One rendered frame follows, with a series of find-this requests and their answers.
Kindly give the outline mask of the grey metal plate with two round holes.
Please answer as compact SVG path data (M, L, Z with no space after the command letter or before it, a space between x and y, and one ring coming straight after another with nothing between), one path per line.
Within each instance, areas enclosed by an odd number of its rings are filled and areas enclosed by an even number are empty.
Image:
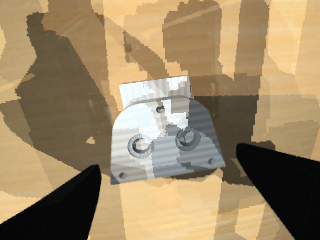
M185 131L194 132L189 143L179 141ZM137 150L133 142L138 138L148 140L148 148ZM135 101L113 125L110 185L224 167L218 141L209 111L193 98Z

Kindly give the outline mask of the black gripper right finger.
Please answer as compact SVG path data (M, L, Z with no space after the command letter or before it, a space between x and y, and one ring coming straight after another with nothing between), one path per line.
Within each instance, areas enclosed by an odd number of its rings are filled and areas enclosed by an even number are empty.
M320 161L245 143L236 156L295 240L320 240Z

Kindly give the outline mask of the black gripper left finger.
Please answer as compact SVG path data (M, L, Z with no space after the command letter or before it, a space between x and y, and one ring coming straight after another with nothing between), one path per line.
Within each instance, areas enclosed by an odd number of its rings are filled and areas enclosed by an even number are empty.
M98 164L0 224L0 240L87 240L98 205Z

